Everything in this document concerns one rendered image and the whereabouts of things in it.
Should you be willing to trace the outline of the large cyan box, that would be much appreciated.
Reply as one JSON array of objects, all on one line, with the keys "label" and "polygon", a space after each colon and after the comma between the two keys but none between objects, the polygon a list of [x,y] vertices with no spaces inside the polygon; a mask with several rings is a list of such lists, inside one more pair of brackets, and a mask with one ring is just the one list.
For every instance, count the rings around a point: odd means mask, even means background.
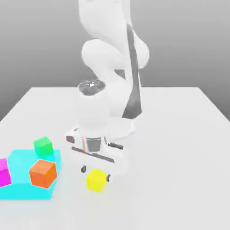
[{"label": "large cyan box", "polygon": [[55,149],[51,155],[41,159],[35,150],[13,150],[7,158],[12,183],[0,187],[0,200],[50,200],[55,189],[57,179],[48,188],[33,185],[30,169],[40,164],[48,165],[52,162],[56,166],[57,175],[61,170],[61,152]]}]

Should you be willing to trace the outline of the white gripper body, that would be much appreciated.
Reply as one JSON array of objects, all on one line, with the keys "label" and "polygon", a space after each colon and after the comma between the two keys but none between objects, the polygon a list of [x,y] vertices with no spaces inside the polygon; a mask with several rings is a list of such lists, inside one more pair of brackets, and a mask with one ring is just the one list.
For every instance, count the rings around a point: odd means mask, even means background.
[{"label": "white gripper body", "polygon": [[104,145],[96,154],[84,151],[76,146],[71,147],[71,159],[80,166],[96,168],[121,176],[126,173],[126,148],[123,149]]}]

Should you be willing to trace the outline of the small magenta cube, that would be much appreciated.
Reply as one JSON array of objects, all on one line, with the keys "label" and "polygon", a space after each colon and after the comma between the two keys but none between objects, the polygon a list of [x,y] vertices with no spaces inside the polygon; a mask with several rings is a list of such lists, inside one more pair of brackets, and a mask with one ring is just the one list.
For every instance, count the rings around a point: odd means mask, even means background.
[{"label": "small magenta cube", "polygon": [[0,187],[7,186],[12,183],[9,167],[6,158],[0,159]]}]

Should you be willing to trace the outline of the small green cube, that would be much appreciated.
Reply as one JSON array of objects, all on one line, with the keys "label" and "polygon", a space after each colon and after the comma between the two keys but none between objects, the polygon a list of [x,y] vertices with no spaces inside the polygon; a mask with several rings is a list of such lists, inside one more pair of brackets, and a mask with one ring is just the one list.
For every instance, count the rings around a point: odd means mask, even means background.
[{"label": "small green cube", "polygon": [[53,154],[53,144],[47,137],[35,140],[34,149],[40,158]]}]

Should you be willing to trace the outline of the small yellow cube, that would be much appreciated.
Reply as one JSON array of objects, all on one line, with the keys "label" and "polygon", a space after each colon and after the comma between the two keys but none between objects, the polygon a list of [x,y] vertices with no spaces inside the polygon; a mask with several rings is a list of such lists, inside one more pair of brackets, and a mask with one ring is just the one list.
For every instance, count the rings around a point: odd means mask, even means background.
[{"label": "small yellow cube", "polygon": [[87,176],[87,188],[100,193],[106,186],[106,172],[99,169],[92,169]]}]

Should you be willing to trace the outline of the small orange cube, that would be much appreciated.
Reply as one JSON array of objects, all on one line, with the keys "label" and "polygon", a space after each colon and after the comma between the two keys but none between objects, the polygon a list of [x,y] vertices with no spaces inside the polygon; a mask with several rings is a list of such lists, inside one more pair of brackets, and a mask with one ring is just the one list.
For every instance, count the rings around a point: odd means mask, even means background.
[{"label": "small orange cube", "polygon": [[48,189],[57,178],[56,163],[40,159],[29,169],[29,176],[33,186]]}]

